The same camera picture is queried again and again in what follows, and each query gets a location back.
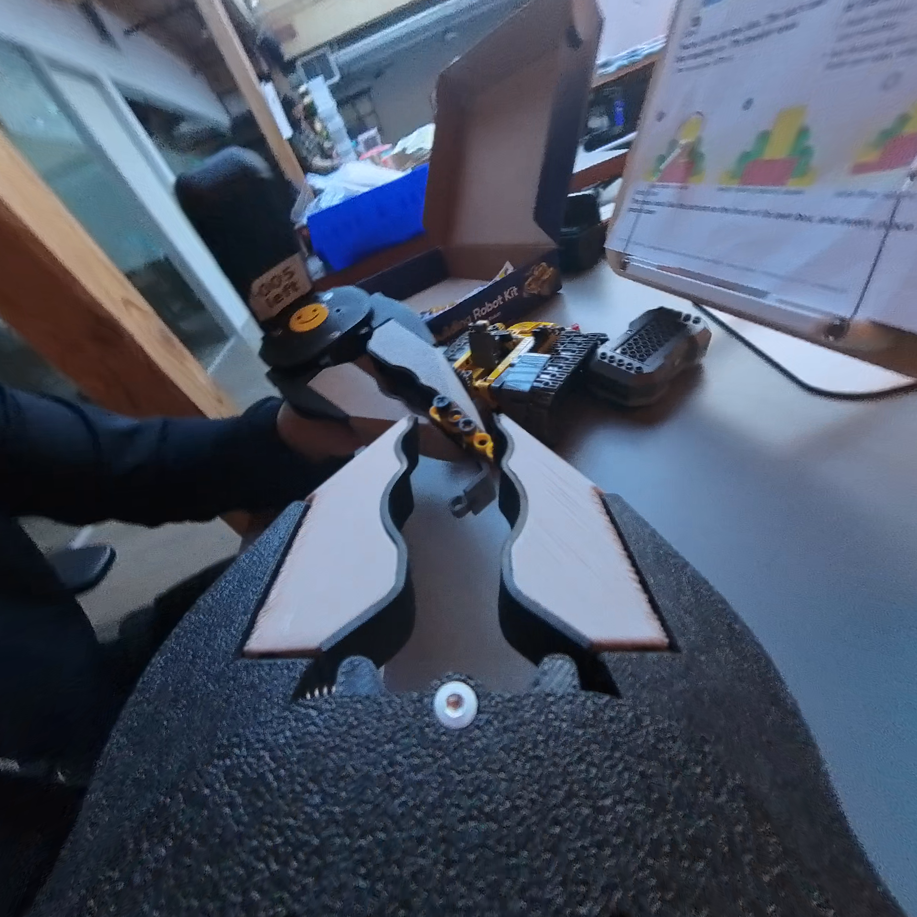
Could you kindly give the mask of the grey desk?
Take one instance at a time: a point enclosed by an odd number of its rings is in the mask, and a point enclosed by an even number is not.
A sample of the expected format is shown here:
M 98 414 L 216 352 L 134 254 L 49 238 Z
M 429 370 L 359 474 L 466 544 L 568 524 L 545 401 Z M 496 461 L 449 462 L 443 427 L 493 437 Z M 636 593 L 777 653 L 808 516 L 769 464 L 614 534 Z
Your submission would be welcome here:
M 670 296 L 602 261 L 538 315 L 614 337 Z M 714 328 L 700 375 L 631 414 L 567 404 L 557 451 L 618 494 L 720 592 L 771 656 L 866 854 L 915 915 L 915 393 L 813 395 Z M 416 590 L 395 692 L 447 672 L 515 692 L 532 667 L 497 621 L 495 505 L 456 520 L 463 469 L 421 457 L 405 525 Z

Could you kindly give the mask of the brown cardboard box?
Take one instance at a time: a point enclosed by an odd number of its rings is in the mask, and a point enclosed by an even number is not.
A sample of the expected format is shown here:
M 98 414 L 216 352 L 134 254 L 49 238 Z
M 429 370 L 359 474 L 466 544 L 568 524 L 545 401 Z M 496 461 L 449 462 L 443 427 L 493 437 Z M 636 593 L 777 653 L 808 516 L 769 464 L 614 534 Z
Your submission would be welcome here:
M 601 33 L 596 2 L 527 2 L 442 71 L 424 227 L 449 258 L 556 243 Z

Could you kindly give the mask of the person's left forearm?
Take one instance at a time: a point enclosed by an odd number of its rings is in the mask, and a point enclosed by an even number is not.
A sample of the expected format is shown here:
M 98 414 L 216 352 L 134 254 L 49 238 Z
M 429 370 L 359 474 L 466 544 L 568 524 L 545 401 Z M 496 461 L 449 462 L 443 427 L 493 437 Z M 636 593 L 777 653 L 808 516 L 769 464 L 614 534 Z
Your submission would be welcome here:
M 280 511 L 353 455 L 300 456 L 282 443 L 269 399 L 224 419 L 133 419 L 3 386 L 2 510 L 144 526 Z

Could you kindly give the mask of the black office chair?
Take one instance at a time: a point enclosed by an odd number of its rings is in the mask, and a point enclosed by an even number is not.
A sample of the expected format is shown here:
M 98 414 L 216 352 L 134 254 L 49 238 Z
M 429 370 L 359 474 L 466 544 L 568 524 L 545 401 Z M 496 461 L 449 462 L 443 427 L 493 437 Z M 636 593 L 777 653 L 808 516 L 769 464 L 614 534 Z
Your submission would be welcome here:
M 108 575 L 117 559 L 109 544 L 67 546 L 46 559 L 63 589 L 76 596 L 95 589 Z

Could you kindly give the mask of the wooden table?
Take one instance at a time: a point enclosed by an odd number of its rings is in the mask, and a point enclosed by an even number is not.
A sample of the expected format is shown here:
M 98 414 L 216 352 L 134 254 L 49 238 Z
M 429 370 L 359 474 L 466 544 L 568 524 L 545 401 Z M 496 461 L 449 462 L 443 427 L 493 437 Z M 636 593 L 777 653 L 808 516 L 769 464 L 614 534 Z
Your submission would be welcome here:
M 1 312 L 101 407 L 131 417 L 238 413 L 5 134 Z

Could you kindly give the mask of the black device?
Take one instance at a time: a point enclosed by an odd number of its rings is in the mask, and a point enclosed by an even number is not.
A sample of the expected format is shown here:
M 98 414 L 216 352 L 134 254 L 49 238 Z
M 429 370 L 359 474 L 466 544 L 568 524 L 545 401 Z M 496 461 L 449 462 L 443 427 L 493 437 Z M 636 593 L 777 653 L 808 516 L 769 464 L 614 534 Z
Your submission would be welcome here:
M 603 259 L 605 236 L 597 191 L 570 193 L 557 242 L 561 274 L 577 276 L 598 264 Z

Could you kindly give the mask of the black yellow toy block vehicle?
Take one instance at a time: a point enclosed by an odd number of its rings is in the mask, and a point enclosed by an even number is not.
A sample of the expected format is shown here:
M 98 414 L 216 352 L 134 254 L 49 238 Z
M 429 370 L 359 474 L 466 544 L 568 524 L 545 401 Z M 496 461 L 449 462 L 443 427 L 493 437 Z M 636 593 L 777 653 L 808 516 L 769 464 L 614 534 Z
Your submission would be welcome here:
M 551 322 L 510 327 L 473 323 L 446 346 L 444 356 L 478 407 L 502 414 L 547 445 L 559 437 L 570 396 L 609 341 L 602 333 Z

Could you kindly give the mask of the blue storage bin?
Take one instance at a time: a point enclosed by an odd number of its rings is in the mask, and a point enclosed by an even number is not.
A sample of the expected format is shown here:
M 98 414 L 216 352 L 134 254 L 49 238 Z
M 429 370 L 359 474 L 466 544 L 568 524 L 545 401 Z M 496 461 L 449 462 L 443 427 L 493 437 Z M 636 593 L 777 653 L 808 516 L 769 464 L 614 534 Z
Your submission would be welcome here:
M 315 255 L 331 271 L 410 241 L 425 232 L 428 164 L 358 190 L 357 176 L 332 176 L 309 205 L 304 225 Z

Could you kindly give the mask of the dark grey studded block shell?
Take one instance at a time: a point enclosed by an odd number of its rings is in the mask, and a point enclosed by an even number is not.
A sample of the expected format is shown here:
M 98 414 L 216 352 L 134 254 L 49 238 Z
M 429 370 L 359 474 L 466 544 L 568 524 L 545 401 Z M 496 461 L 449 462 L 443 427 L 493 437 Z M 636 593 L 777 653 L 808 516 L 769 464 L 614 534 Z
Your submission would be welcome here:
M 701 364 L 711 339 L 699 314 L 670 307 L 648 310 L 620 338 L 597 348 L 584 373 L 586 391 L 616 407 L 653 405 Z

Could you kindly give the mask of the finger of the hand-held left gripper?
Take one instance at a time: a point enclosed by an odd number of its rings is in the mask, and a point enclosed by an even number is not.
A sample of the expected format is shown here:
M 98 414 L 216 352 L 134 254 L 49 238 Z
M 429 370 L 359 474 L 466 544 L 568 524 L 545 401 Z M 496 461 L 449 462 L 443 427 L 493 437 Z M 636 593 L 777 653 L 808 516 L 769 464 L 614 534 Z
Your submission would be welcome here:
M 390 319 L 371 332 L 365 352 L 365 371 L 384 395 L 408 407 L 435 428 L 429 407 L 435 395 L 446 395 L 487 431 L 465 384 L 435 345 Z

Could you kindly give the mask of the person's dark clothed body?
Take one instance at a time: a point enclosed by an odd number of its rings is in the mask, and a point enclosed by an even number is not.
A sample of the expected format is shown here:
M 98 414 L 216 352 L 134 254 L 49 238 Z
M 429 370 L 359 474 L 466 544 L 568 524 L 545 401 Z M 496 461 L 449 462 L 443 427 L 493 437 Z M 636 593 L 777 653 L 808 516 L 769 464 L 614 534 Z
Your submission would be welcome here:
M 114 723 L 155 653 L 152 608 L 100 641 L 13 518 L 1 525 L 1 912 L 20 915 L 83 808 Z

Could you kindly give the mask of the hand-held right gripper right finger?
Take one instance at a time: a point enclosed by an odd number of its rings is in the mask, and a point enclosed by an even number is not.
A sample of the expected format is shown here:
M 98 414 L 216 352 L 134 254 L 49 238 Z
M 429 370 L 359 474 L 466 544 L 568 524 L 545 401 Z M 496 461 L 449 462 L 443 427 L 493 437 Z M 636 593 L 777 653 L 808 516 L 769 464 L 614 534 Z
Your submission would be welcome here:
M 668 651 L 671 639 L 601 489 L 508 416 L 495 419 L 506 639 L 519 652 Z

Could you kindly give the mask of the small black yellow block assembly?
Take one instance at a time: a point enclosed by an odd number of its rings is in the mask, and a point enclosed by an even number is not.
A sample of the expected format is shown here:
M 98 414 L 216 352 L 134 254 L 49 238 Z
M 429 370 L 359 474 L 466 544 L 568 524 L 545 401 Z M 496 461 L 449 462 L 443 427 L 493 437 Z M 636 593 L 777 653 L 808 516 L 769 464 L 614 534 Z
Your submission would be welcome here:
M 478 467 L 471 482 L 450 502 L 450 511 L 457 519 L 480 514 L 497 494 L 492 471 L 495 443 L 490 433 L 446 395 L 435 395 L 428 413 L 434 425 L 474 459 Z

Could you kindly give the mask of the person's left hand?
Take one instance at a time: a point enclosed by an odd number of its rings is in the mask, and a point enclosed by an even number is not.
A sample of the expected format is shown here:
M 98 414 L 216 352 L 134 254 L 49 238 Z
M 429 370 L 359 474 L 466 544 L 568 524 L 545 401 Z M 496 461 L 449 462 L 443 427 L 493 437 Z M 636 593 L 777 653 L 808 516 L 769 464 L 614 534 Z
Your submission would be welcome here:
M 403 419 L 417 422 L 417 452 L 420 457 L 460 465 L 470 462 L 464 449 L 409 408 L 390 404 L 377 416 L 350 416 L 345 420 L 334 420 L 302 416 L 284 400 L 269 399 L 265 404 L 275 409 L 274 424 L 282 443 L 313 462 L 356 454 Z

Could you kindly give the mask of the white plastic bag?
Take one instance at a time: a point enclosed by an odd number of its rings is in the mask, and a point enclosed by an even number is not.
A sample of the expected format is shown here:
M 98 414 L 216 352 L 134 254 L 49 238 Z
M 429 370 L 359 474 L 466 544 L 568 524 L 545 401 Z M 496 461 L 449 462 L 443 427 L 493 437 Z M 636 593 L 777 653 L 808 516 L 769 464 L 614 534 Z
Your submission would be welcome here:
M 327 174 L 309 172 L 305 180 L 316 194 L 331 192 L 350 197 L 392 183 L 407 174 L 371 161 L 350 161 Z

